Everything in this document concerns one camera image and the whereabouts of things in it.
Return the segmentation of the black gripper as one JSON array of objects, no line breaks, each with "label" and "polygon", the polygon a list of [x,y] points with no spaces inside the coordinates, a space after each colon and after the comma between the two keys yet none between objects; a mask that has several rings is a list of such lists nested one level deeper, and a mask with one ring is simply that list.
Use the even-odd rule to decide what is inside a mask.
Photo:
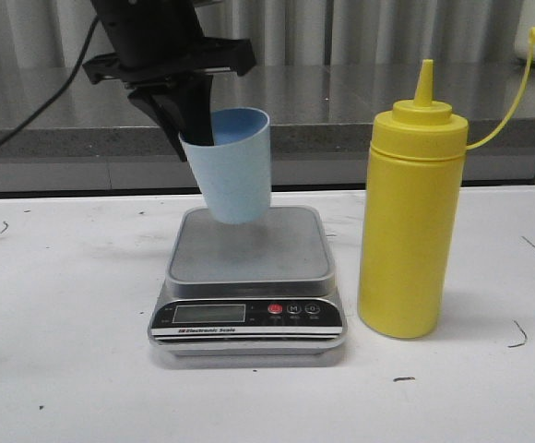
[{"label": "black gripper", "polygon": [[[186,73],[177,92],[184,141],[214,144],[210,95],[212,76],[220,72],[247,74],[256,57],[248,39],[207,37],[193,1],[93,1],[97,18],[113,47],[83,65],[93,84],[107,79],[141,84]],[[134,88],[128,100],[163,132],[181,162],[187,157],[179,126],[162,105],[170,98],[168,84]]]}]

